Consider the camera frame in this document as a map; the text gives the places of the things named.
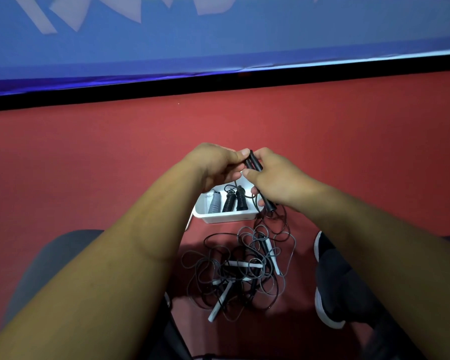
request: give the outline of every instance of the red floor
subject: red floor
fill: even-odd
[[[107,228],[203,141],[267,145],[319,180],[450,234],[450,72],[0,112],[0,323],[44,244]],[[188,299],[174,300],[193,355],[357,353],[352,328],[329,330],[314,314],[317,229],[299,214],[290,222],[299,243],[287,291],[268,313],[209,324]],[[182,249],[240,225],[194,219]],[[189,275],[175,271],[175,295]]]

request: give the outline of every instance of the white container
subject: white container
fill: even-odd
[[[251,189],[253,184],[250,183],[246,178],[242,175],[240,179],[236,181],[238,186],[242,186],[245,190],[245,195],[248,197],[252,196]],[[214,187],[210,192],[202,193],[198,197],[197,203],[193,207],[193,216],[196,218],[201,218],[205,221],[206,224],[215,224],[218,222],[230,222],[230,221],[248,221],[253,220],[257,216],[257,209],[253,205],[252,199],[246,199],[246,205],[248,206],[248,210],[246,211],[237,211],[237,200],[235,200],[235,205],[233,211],[231,212],[222,212],[223,207],[225,205],[225,201],[227,200],[227,193],[224,191],[226,184],[222,184],[221,186]],[[214,190],[216,192],[220,192],[222,196],[222,203],[220,206],[219,213],[208,213],[208,208],[212,203]]]

